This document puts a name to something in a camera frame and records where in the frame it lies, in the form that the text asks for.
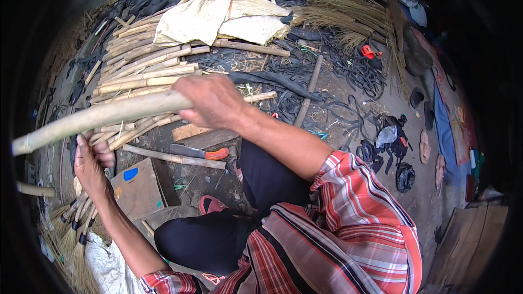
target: shirt sleeve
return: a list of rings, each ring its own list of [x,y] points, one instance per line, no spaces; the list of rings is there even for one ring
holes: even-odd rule
[[[321,192],[321,212],[329,231],[353,225],[415,227],[403,208],[353,154],[334,151],[323,163],[311,191]]]
[[[153,272],[140,278],[140,283],[146,293],[193,294],[209,292],[198,278],[183,272]]]

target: blue tarp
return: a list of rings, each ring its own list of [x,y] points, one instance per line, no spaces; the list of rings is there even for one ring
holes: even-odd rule
[[[434,87],[434,113],[436,116],[436,135],[438,136],[439,153],[445,157],[445,173],[443,184],[450,186],[467,186],[467,175],[471,173],[470,161],[461,165],[456,162],[454,137],[450,128],[449,115],[445,108],[438,84]]]

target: hand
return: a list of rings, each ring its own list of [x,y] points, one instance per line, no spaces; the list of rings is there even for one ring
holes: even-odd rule
[[[231,80],[222,75],[180,78],[173,89],[194,105],[179,111],[179,115],[200,127],[235,130],[250,109]]]
[[[109,144],[105,141],[91,147],[82,134],[78,134],[76,143],[74,173],[84,191],[93,201],[104,195],[114,196],[111,183],[104,173],[104,168],[114,166],[114,153],[109,151]]]

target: knife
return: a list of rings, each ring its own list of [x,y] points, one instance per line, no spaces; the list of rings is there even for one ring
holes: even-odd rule
[[[221,148],[215,152],[205,152],[203,150],[172,144],[169,147],[171,154],[184,155],[186,157],[200,158],[200,159],[209,159],[209,160],[221,160],[229,155],[229,150],[227,148]]]

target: cardboard box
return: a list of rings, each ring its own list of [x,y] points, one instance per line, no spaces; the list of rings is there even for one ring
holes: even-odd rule
[[[165,162],[147,158],[111,180],[116,202],[131,221],[141,221],[180,205]]]

